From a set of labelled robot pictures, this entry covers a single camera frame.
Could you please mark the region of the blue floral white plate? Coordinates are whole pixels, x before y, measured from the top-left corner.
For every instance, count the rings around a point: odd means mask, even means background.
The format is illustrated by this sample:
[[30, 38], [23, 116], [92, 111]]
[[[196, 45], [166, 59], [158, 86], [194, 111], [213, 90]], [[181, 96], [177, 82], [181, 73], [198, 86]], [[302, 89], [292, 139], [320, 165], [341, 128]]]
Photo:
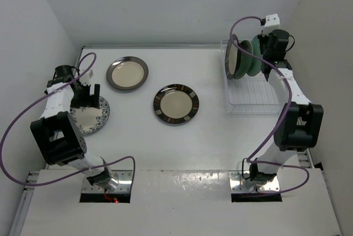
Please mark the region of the blue floral white plate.
[[108, 101], [100, 96], [99, 108], [71, 108], [70, 115], [82, 135], [97, 132], [108, 121], [110, 116], [110, 105]]

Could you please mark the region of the grey rim beige plate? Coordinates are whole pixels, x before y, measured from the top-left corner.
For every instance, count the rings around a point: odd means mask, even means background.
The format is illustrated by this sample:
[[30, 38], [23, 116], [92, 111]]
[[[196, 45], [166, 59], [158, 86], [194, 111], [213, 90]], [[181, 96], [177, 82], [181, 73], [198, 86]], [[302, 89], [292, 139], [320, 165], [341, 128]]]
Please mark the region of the grey rim beige plate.
[[118, 58], [106, 71], [106, 80], [117, 90], [135, 90], [148, 78], [149, 69], [144, 60], [135, 56]]

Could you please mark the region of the teal flower plate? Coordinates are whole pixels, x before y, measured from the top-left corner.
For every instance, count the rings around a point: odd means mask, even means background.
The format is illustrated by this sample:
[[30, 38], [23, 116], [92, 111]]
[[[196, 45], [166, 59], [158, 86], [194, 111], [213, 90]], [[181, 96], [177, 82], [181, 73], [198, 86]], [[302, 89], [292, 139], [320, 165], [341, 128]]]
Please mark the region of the teal flower plate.
[[[252, 44], [252, 48], [253, 48], [252, 54], [258, 58], [262, 58], [262, 54], [260, 51], [260, 41], [257, 36], [255, 36], [252, 39], [251, 44]], [[262, 62], [260, 60], [258, 60], [256, 57], [252, 58], [252, 63], [247, 71], [247, 75], [250, 77], [254, 77], [261, 72]]]
[[[253, 46], [249, 40], [242, 41], [240, 43], [240, 47], [250, 54], [253, 53]], [[253, 59], [251, 56], [239, 50], [237, 54], [236, 71], [233, 75], [233, 78], [241, 79], [242, 77], [244, 77], [247, 71], [250, 69], [252, 61]]]

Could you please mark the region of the grey rim plate front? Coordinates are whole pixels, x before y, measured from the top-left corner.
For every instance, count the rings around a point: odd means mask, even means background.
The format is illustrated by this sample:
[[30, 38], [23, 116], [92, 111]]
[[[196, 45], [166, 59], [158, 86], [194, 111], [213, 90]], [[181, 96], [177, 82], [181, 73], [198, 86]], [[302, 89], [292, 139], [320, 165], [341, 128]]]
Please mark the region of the grey rim plate front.
[[234, 78], [236, 71], [239, 68], [238, 63], [238, 48], [234, 45], [232, 39], [235, 35], [232, 34], [228, 40], [225, 57], [224, 57], [224, 70], [226, 73], [226, 78], [231, 80]]

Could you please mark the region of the brown patterned rim plate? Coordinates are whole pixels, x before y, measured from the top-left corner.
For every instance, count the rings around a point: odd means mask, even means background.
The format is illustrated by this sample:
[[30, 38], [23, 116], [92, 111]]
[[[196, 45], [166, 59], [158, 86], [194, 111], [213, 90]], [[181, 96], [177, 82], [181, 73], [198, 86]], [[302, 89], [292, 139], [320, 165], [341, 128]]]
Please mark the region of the brown patterned rim plate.
[[194, 118], [200, 101], [196, 92], [183, 84], [170, 84], [153, 98], [153, 110], [159, 119], [171, 125], [181, 125]]

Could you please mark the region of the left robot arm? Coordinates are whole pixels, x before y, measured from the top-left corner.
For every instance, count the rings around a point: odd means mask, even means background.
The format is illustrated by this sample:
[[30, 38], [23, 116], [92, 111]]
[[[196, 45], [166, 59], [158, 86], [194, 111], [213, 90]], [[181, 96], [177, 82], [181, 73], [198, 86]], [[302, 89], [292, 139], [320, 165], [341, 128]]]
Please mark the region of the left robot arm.
[[30, 124], [40, 152], [49, 165], [71, 166], [83, 173], [92, 186], [114, 191], [119, 181], [112, 176], [106, 161], [88, 152], [85, 139], [74, 122], [71, 108], [99, 110], [100, 86], [75, 80], [79, 70], [70, 65], [56, 67], [53, 79], [48, 81], [45, 110]]

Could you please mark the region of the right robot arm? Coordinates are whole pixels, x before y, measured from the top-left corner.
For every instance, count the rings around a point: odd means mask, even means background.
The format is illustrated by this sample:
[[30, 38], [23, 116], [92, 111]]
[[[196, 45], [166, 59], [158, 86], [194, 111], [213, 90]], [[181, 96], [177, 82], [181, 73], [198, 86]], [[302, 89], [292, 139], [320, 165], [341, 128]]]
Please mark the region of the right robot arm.
[[280, 168], [296, 155], [317, 144], [324, 109], [313, 104], [297, 84], [292, 67], [285, 59], [287, 45], [292, 36], [285, 30], [276, 29], [258, 35], [260, 53], [264, 60], [261, 71], [275, 90], [283, 108], [275, 128], [269, 137], [271, 146], [263, 155], [251, 154], [249, 180], [266, 184], [277, 176]]

